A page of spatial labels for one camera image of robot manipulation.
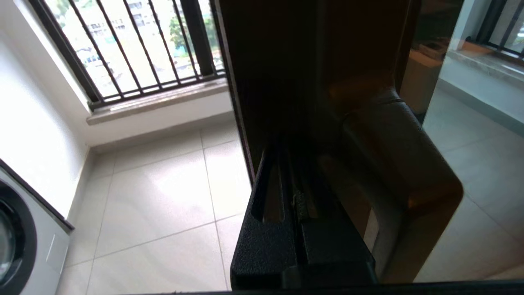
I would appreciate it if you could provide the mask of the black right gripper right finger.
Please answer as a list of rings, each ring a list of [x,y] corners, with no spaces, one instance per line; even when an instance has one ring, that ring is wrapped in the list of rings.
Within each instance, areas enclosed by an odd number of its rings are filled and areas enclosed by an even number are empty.
[[[375,259],[308,146],[288,147],[296,265],[287,286],[377,284]]]

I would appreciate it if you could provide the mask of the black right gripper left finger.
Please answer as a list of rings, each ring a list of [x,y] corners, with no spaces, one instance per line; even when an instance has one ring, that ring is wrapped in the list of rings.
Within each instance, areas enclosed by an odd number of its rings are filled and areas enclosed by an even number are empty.
[[[232,289],[279,289],[298,263],[289,157],[275,142],[262,155],[230,266]]]

